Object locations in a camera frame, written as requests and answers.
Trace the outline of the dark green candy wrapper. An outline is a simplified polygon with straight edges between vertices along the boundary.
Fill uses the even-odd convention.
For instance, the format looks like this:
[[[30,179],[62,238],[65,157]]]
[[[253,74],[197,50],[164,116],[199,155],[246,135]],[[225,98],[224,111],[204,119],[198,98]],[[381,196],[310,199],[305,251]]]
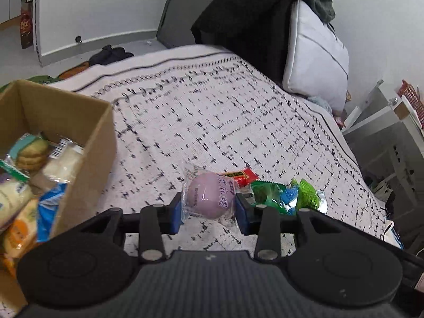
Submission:
[[[275,208],[281,215],[294,215],[294,207],[284,205],[280,194],[286,187],[290,186],[266,181],[255,181],[251,184],[251,191],[254,197],[254,205],[265,205]]]

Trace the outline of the red candy bar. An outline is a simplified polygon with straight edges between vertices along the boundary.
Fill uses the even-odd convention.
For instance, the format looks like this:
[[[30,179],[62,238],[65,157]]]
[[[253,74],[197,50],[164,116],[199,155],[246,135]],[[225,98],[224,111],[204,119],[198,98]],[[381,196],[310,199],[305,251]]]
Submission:
[[[239,188],[248,186],[259,179],[258,175],[250,168],[221,173],[223,176],[232,178]]]

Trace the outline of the purple round bun pack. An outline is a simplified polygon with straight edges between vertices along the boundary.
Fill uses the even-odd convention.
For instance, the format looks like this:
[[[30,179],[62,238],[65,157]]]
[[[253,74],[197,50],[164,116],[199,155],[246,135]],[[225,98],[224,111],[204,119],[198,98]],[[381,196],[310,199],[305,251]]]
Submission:
[[[231,227],[235,223],[235,201],[239,192],[231,177],[184,163],[182,217],[205,218]]]

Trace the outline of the clear white cake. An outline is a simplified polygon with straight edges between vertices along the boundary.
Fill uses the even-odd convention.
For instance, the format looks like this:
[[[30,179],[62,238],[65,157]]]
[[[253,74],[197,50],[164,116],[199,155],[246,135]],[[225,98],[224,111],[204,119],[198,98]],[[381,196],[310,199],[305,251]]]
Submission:
[[[83,154],[83,147],[70,139],[62,138],[53,148],[46,164],[29,181],[33,193],[40,196],[59,183],[68,184],[73,181]]]

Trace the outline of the blue snack wrapper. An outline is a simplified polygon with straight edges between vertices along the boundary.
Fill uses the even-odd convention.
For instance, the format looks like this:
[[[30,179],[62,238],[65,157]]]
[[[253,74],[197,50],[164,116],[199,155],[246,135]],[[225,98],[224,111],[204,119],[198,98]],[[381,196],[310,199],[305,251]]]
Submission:
[[[50,239],[52,226],[67,186],[67,183],[59,183],[39,198],[37,204],[38,243],[44,243]]]

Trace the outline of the orange rice cracker pack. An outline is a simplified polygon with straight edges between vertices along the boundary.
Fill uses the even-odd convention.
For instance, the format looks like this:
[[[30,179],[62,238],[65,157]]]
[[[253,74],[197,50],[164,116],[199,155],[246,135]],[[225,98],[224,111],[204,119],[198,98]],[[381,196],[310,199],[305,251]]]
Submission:
[[[37,198],[30,200],[6,230],[3,248],[7,258],[21,258],[33,246],[37,237],[37,205]]]

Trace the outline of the round cookies pack teal band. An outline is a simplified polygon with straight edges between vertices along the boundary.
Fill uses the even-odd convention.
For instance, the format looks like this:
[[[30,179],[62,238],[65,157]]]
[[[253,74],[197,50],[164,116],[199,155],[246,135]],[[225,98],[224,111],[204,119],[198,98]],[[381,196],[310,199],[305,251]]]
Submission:
[[[50,155],[50,144],[40,135],[23,134],[11,147],[5,162],[23,171],[38,171]]]

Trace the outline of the blue silver wrapper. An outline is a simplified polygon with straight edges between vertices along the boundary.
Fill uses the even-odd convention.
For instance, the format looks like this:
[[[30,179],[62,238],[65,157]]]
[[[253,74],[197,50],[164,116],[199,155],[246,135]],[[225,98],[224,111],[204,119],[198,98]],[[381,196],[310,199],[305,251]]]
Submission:
[[[298,190],[299,187],[297,185],[288,186],[285,188],[285,190],[280,194],[280,198],[284,205],[288,205],[290,207],[296,206],[298,200]]]

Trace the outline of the lime green wrapper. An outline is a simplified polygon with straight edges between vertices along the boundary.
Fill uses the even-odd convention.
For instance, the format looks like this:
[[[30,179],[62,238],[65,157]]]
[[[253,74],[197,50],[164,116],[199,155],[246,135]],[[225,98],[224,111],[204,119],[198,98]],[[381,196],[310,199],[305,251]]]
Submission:
[[[290,188],[295,191],[295,211],[301,208],[308,208],[323,214],[327,213],[328,203],[323,190],[315,189],[305,179],[301,179],[299,182],[296,179],[292,179]]]

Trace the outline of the patterned white bed blanket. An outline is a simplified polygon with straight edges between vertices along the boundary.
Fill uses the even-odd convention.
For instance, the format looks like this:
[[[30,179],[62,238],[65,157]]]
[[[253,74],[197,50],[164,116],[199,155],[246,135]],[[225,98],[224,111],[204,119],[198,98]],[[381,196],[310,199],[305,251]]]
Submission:
[[[54,87],[16,81],[1,96],[1,152],[23,134],[72,139],[84,159],[54,233],[101,208],[167,204],[183,163],[262,179],[306,179],[333,218],[381,237],[385,216],[333,117],[278,88],[234,54],[191,46],[152,53]],[[190,218],[165,238],[171,259],[123,294],[88,309],[31,305],[22,317],[344,317],[291,290],[279,269],[253,262],[254,239]]]

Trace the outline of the green serrated wrapper strip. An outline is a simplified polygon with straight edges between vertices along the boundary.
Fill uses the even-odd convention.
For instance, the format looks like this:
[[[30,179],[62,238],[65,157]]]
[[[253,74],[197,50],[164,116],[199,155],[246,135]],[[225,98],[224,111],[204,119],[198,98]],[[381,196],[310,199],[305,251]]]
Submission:
[[[30,181],[30,177],[27,174],[24,174],[22,171],[17,169],[16,167],[12,166],[8,162],[4,160],[0,160],[0,167],[3,169],[7,174],[12,176],[14,179],[28,183]]]

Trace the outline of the white desk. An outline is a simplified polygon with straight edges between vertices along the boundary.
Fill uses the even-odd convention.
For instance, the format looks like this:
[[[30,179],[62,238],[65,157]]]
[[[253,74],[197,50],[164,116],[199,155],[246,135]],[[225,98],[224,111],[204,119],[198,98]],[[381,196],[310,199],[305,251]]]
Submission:
[[[366,184],[392,191],[399,216],[423,211],[423,131],[395,86],[378,81],[345,125],[342,134]]]

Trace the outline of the white pillow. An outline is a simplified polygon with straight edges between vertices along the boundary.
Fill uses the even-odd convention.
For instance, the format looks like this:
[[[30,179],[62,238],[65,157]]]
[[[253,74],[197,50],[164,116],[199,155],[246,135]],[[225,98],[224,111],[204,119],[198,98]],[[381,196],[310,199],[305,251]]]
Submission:
[[[340,115],[346,103],[348,50],[329,24],[302,0],[292,5],[288,56],[282,79],[291,93],[318,97]]]

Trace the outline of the brown cardboard box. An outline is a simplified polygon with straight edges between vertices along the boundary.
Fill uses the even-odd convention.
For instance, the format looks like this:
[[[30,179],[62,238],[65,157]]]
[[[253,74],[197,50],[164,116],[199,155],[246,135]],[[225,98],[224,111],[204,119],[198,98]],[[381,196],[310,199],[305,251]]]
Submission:
[[[30,81],[1,95],[1,264],[92,217],[116,156],[110,103]]]

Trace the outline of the black slippers pair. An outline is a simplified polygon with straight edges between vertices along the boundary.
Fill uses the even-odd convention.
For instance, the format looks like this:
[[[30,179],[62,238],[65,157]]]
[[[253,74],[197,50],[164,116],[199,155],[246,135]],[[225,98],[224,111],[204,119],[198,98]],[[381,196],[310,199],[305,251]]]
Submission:
[[[133,56],[133,53],[127,52],[123,47],[112,47],[111,45],[106,45],[100,52],[97,52],[95,55],[90,57],[89,66],[108,65]]]

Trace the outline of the red plastic basket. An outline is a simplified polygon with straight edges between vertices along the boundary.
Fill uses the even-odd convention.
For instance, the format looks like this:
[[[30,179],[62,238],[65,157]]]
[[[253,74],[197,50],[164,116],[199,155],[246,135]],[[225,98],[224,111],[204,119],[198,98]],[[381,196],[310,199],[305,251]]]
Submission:
[[[420,128],[423,129],[424,107],[415,88],[413,88],[410,83],[403,80],[397,93],[403,100],[406,100],[410,104],[413,109],[413,115],[420,124]]]

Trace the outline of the black coat on chair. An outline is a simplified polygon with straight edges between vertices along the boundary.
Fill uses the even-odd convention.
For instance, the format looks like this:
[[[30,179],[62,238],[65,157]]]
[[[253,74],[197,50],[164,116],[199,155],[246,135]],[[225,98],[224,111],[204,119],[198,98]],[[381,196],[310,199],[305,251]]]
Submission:
[[[213,0],[191,32],[197,44],[224,47],[281,86],[291,10],[297,1]]]

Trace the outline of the grey door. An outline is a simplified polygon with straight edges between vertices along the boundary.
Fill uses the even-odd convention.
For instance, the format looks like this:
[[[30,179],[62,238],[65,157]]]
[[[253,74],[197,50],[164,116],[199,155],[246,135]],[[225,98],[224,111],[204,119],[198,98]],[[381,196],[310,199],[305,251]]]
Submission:
[[[191,26],[213,0],[167,0],[157,40],[167,48],[193,45]]]

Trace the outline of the brown drink bottle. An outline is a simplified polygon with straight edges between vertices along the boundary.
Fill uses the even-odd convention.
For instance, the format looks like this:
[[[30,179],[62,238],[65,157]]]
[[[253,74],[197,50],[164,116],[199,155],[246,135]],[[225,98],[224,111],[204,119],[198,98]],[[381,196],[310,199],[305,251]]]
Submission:
[[[32,2],[26,0],[21,0],[19,32],[21,48],[33,46]]]

